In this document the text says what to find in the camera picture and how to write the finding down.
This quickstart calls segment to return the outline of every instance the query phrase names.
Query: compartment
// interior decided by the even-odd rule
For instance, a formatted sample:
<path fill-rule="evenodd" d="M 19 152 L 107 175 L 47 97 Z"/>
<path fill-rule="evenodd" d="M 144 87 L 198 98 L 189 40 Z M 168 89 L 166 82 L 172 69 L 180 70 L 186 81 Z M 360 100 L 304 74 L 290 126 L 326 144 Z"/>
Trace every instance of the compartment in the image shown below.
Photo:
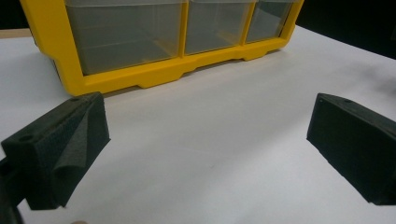
<path fill-rule="evenodd" d="M 83 74 L 175 58 L 182 0 L 164 1 L 66 0 Z"/>
<path fill-rule="evenodd" d="M 247 42 L 279 37 L 295 0 L 260 0 L 256 3 Z"/>
<path fill-rule="evenodd" d="M 251 0 L 191 0 L 186 54 L 223 49 L 239 44 Z"/>

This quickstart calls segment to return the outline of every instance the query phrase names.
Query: table surface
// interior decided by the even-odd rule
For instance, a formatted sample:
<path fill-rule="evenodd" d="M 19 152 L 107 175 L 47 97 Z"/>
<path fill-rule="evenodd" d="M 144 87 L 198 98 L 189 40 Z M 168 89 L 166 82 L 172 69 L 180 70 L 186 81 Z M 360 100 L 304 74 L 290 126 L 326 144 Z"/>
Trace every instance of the table surface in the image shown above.
<path fill-rule="evenodd" d="M 0 40 L 0 139 L 70 96 L 32 37 Z M 106 95 L 111 141 L 29 224 L 392 223 L 305 140 L 319 92 L 396 120 L 396 62 L 296 27 L 282 50 Z"/>

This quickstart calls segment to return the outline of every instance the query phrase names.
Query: dark background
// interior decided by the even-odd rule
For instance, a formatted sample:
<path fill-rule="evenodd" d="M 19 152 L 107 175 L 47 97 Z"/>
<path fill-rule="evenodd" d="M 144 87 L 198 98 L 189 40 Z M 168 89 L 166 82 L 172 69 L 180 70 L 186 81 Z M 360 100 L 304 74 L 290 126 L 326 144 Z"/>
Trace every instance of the dark background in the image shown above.
<path fill-rule="evenodd" d="M 305 0 L 297 25 L 396 59 L 395 0 Z M 0 0 L 0 29 L 27 27 L 19 1 Z"/>

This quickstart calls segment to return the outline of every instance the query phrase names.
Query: wooden edge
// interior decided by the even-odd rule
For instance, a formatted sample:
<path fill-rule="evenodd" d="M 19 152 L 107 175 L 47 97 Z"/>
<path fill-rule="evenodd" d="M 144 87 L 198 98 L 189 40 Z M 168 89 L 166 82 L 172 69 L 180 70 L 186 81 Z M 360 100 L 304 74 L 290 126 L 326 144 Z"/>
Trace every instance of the wooden edge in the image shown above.
<path fill-rule="evenodd" d="M 32 36 L 29 28 L 15 30 L 0 30 L 0 39 Z"/>

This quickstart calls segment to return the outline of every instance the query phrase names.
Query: yellow organizer case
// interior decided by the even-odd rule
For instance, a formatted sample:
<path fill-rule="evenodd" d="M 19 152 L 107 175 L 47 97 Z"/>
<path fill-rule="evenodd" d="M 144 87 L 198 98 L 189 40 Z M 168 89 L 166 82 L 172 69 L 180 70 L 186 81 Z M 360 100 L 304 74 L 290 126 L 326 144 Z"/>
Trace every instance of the yellow organizer case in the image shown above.
<path fill-rule="evenodd" d="M 35 42 L 80 95 L 174 81 L 286 46 L 304 0 L 21 0 Z"/>

